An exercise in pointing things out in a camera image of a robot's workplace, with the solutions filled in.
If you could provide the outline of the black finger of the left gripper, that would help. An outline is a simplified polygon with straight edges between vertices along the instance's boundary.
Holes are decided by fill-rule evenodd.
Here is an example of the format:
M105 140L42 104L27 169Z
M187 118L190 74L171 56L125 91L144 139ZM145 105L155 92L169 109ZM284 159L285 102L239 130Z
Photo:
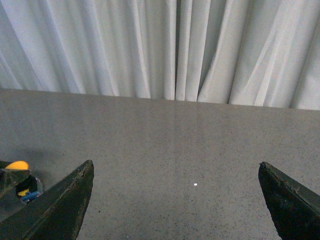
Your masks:
M23 183L31 171L26 161L0 161L0 197L4 197L13 188Z

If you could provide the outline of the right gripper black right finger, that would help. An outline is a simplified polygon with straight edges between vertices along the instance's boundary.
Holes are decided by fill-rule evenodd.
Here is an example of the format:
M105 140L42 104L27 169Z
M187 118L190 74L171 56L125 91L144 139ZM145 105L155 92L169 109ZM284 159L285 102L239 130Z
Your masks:
M282 240L320 238L320 196L268 162L258 180L266 206Z

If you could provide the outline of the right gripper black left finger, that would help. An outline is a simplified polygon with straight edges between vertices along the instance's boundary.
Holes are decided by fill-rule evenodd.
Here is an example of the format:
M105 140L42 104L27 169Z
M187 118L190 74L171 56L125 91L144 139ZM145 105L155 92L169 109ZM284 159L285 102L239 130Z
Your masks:
M94 164L86 160L0 223L2 240L75 240L90 202Z

